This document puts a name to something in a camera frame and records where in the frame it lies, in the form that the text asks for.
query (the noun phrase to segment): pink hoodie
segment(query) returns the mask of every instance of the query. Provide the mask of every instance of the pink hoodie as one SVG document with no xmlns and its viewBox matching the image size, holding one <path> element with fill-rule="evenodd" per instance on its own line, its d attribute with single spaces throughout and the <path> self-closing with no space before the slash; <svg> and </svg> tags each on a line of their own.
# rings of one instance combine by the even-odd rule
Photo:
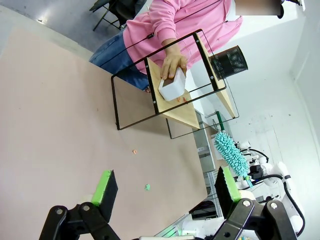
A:
<svg viewBox="0 0 320 240">
<path fill-rule="evenodd" d="M 198 29 L 203 30 L 212 51 L 221 48 L 238 32 L 243 20 L 242 17 L 240 17 L 236 21 L 226 21 L 226 15 L 232 0 L 220 0 L 212 6 L 203 9 L 215 1 L 216 0 L 153 0 L 148 12 L 137 16 L 134 20 L 126 22 L 127 27 L 123 32 L 126 48 L 141 41 L 147 35 L 155 33 L 154 37 L 146 39 L 127 49 L 132 61 L 136 62 L 160 49 L 162 47 L 161 43 L 166 39 L 179 39 Z M 203 33 L 199 32 L 198 34 L 205 44 L 205 47 L 210 51 Z M 179 47 L 181 53 L 188 59 L 188 69 L 201 59 L 199 50 L 192 36 L 180 41 Z M 161 67 L 165 57 L 166 53 L 161 51 L 150 58 Z M 146 74 L 143 61 L 138 63 L 136 67 L 142 73 Z"/>
</svg>

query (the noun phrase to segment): screw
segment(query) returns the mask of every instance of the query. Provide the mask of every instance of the screw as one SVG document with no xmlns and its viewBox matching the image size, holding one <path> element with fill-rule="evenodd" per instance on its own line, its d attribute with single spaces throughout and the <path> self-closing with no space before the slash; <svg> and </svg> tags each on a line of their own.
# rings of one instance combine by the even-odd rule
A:
<svg viewBox="0 0 320 240">
<path fill-rule="evenodd" d="M 88 205 L 83 206 L 83 210 L 88 211 L 89 209 L 90 209 L 90 207 Z"/>
<path fill-rule="evenodd" d="M 245 205 L 246 207 L 250 206 L 250 202 L 248 200 L 244 200 L 242 204 Z"/>
<path fill-rule="evenodd" d="M 60 209 L 60 208 L 57 209 L 55 212 L 56 212 L 56 214 L 59 214 L 59 215 L 63 213 L 62 209 Z"/>
<path fill-rule="evenodd" d="M 278 205 L 273 202 L 273 203 L 270 204 L 270 207 L 273 208 L 273 209 L 276 209 L 278 207 Z"/>
</svg>

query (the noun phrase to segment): black wire basket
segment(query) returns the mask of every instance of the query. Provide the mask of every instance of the black wire basket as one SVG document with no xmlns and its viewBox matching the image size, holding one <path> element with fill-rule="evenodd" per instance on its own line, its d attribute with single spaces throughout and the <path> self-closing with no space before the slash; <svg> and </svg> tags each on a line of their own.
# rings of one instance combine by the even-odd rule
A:
<svg viewBox="0 0 320 240">
<path fill-rule="evenodd" d="M 212 55 L 210 63 L 220 79 L 248 70 L 245 56 L 239 46 Z"/>
</svg>

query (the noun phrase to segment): blue jeans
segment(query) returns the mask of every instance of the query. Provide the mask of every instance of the blue jeans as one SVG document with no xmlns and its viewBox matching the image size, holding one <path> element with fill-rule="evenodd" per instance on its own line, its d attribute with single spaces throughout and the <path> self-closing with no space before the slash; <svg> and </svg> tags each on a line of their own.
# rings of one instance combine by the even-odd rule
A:
<svg viewBox="0 0 320 240">
<path fill-rule="evenodd" d="M 120 70 L 131 65 L 133 61 L 126 50 L 123 31 L 119 32 L 99 47 L 92 55 L 89 62 L 111 74 L 117 74 Z M 136 66 L 128 68 L 117 76 L 141 90 L 145 90 L 149 86 L 147 75 L 140 72 Z"/>
</svg>

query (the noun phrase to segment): brown table surface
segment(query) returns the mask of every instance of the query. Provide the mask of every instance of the brown table surface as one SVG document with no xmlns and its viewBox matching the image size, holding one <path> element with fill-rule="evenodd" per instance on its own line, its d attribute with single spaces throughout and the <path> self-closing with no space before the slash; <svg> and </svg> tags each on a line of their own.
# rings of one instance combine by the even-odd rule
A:
<svg viewBox="0 0 320 240">
<path fill-rule="evenodd" d="M 49 209 L 73 208 L 104 170 L 123 240 L 157 234 L 207 196 L 192 134 L 171 140 L 160 116 L 116 129 L 108 72 L 16 29 L 0 73 L 0 239 L 38 239 Z M 153 111 L 149 94 L 120 79 L 116 91 L 125 121 Z"/>
</svg>

